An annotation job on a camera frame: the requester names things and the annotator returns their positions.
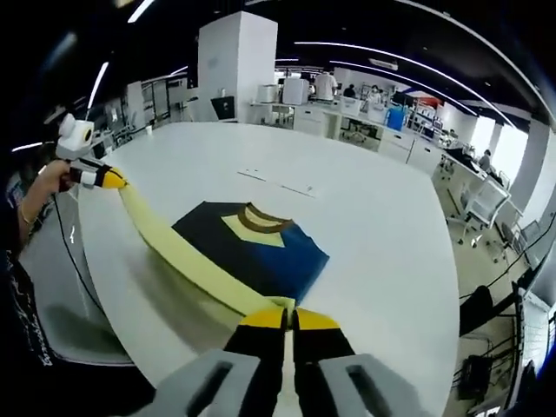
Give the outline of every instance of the human arm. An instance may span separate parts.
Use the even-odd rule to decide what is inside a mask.
[[[24,245],[30,229],[50,196],[60,190],[60,182],[70,185],[70,165],[64,161],[51,162],[39,174],[17,208],[19,244]]]

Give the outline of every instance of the person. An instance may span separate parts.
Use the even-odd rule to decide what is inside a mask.
[[[33,281],[18,261],[43,205],[61,186],[73,185],[69,164],[49,163],[15,204],[6,196],[13,155],[3,144],[0,157],[0,375],[5,380],[0,401],[12,415],[135,412],[152,400],[154,388],[135,367],[98,367],[58,356],[43,331]],[[135,391],[133,398],[128,391]]]
[[[314,87],[316,88],[317,100],[331,102],[334,100],[334,95],[338,89],[338,83],[334,76],[325,71],[315,78]]]
[[[355,86],[349,84],[349,87],[344,89],[344,97],[355,98]]]
[[[490,171],[491,168],[490,157],[491,157],[491,152],[490,150],[487,149],[485,151],[485,154],[479,159],[479,166],[485,172]]]

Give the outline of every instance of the chair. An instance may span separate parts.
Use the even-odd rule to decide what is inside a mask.
[[[475,191],[471,190],[468,186],[465,187],[460,197],[461,205],[463,206],[462,215],[460,217],[447,218],[447,222],[455,222],[465,226],[463,228],[463,235],[458,240],[458,243],[463,245],[467,230],[471,227],[472,221],[480,224],[480,230],[491,228],[500,209],[509,199],[510,193],[489,176],[485,178]],[[473,238],[473,248],[477,247],[481,237],[482,234]]]
[[[493,318],[493,297],[485,286],[477,287],[460,305],[460,337],[470,334]]]

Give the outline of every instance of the white table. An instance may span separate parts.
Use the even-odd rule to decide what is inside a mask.
[[[444,215],[426,175],[342,142],[226,123],[170,124],[106,162],[169,225],[202,201],[253,202],[295,219],[330,255],[301,305],[337,320],[355,352],[382,361],[413,386],[424,410],[442,414],[458,348],[458,287]],[[242,169],[310,184],[315,198],[237,174]],[[79,209],[96,292],[155,386],[198,354],[223,347],[239,317],[147,247],[116,191],[82,190]],[[199,306],[226,317],[224,324]],[[284,380],[275,415],[300,415],[293,379]]]

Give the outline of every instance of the white appliance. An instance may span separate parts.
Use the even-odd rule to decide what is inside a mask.
[[[281,102],[284,104],[300,105],[308,102],[309,81],[300,78],[286,78]]]
[[[340,98],[340,112],[344,115],[358,116],[363,102],[351,97]]]
[[[278,101],[278,86],[276,84],[260,85],[257,90],[258,103],[276,103]]]

